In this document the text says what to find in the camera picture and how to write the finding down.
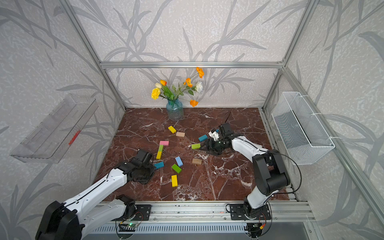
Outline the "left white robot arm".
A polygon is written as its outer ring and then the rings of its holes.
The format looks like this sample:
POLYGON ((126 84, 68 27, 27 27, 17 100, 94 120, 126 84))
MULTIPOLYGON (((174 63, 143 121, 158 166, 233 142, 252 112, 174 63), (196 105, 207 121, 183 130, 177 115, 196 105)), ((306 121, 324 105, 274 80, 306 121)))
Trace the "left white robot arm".
POLYGON ((36 233, 37 240, 81 240, 93 230, 115 220, 136 216, 135 200, 120 195, 101 208, 97 205, 110 193, 128 182, 147 184, 155 173, 151 163, 137 166, 135 162, 121 162, 101 180, 59 203, 47 206, 36 233))

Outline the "pink block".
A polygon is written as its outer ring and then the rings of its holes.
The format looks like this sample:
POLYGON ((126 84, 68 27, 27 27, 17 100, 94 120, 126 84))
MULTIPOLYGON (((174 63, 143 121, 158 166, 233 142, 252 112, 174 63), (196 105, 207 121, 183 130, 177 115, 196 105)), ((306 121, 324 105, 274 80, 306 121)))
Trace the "pink block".
POLYGON ((168 146, 169 141, 160 141, 159 145, 168 146))

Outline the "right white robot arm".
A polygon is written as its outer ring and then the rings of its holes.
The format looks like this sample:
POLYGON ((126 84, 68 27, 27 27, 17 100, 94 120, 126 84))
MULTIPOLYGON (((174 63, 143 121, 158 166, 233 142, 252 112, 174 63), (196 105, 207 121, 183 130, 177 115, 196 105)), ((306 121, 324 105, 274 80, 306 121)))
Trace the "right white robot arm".
POLYGON ((231 149, 252 162, 256 187, 245 198, 247 211, 263 207, 274 194, 291 184, 279 151, 264 149, 240 134, 232 134, 217 140, 206 139, 201 143, 200 149, 213 156, 219 156, 224 150, 231 149))

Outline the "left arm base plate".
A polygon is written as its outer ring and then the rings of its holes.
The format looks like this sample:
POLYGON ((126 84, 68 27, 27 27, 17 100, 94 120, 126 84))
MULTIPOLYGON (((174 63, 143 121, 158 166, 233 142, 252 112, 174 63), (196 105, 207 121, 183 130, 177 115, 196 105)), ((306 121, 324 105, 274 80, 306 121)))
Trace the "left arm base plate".
POLYGON ((115 221, 149 221, 152 205, 135 205, 135 211, 133 208, 126 211, 123 216, 115 219, 115 221))

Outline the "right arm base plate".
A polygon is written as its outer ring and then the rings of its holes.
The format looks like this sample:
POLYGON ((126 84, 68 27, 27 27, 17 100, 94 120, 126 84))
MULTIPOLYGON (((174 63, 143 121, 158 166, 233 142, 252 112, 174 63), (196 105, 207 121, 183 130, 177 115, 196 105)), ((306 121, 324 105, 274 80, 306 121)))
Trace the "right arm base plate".
POLYGON ((269 205, 263 205, 260 208, 252 209, 245 204, 229 204, 229 213, 231 220, 271 220, 271 210, 269 205))

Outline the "light green block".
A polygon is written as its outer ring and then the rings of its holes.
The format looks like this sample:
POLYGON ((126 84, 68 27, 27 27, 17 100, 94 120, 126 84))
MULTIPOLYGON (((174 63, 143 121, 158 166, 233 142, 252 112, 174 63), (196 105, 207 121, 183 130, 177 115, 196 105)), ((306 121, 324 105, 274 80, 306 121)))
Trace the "light green block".
POLYGON ((192 148, 193 150, 195 150, 195 149, 200 149, 200 148, 201 148, 201 144, 192 144, 192 145, 191 145, 191 148, 192 148))

